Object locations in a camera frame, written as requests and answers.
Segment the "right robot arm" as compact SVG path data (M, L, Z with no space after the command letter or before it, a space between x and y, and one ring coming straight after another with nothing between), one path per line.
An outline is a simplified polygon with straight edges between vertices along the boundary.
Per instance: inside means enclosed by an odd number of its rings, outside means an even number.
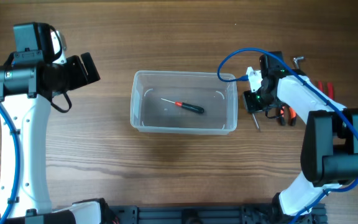
M301 172L273 200L275 219L296 219L331 192L358 185L358 108L336 103L300 69L285 65L281 52L267 52L259 62L260 70L246 72L250 90L243 97L248 113L287 106L306 124Z

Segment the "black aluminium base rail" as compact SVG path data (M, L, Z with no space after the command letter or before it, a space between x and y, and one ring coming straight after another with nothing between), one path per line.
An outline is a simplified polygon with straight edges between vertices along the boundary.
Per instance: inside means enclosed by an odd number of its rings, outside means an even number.
M272 218L278 212L271 204L257 203L241 206L208 207L137 207L111 206L119 223L182 224L182 223L289 223L292 217Z

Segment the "green handled screwdriver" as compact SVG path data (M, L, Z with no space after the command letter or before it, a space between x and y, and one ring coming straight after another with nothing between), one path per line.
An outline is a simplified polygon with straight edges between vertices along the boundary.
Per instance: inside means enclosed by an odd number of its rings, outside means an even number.
M254 120L255 123L255 127L257 128L258 132L261 132L260 126L259 126L259 122L257 121L256 115L255 113L252 113L252 118Z

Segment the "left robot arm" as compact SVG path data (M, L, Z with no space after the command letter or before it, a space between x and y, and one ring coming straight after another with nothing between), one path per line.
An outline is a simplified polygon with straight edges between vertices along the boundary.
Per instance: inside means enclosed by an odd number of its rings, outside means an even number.
M113 223L101 198L53 210L46 178L46 130L55 96L100 79L89 53L65 56L53 26L14 26L16 50L0 66L0 223Z

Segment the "black red-collar screwdriver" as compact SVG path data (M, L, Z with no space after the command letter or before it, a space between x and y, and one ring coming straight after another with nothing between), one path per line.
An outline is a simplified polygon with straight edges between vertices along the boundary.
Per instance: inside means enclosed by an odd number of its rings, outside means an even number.
M184 103L184 102L179 102L179 101L170 101L167 99L162 98L163 101L169 102L169 103L173 103L174 105L176 105L177 107L183 108L184 110L188 110L197 114L203 114L204 113L204 108L200 107L200 106L196 106L196 105L191 105L188 103Z

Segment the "silver L-shaped socket wrench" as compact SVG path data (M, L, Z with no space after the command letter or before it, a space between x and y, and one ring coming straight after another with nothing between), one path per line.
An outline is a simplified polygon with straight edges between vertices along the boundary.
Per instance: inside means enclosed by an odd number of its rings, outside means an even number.
M293 64L294 64L294 67L296 69L299 69L300 68L300 62L303 61L305 59L304 56L297 56L297 57L293 57Z

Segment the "clear plastic container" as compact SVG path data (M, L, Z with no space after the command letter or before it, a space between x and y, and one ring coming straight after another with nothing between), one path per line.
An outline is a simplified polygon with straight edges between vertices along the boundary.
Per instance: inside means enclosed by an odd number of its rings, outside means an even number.
M225 135L237 128L234 75L139 70L131 95L132 127L145 133Z

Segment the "orange black needle-nose pliers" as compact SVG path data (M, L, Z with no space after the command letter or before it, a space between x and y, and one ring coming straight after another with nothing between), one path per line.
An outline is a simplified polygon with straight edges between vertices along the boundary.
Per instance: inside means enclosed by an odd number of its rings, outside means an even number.
M286 125L285 115L288 115L288 124L290 126L296 125L296 117L297 114L295 110L289 106L282 106L281 108L277 109L277 115L278 115L278 122L281 126Z

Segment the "red handled cutters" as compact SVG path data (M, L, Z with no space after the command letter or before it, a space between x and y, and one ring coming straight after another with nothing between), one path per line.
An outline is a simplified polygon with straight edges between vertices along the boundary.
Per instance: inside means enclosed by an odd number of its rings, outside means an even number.
M330 99L334 99L334 85L331 82L323 83L322 81L317 81L318 90L327 95Z

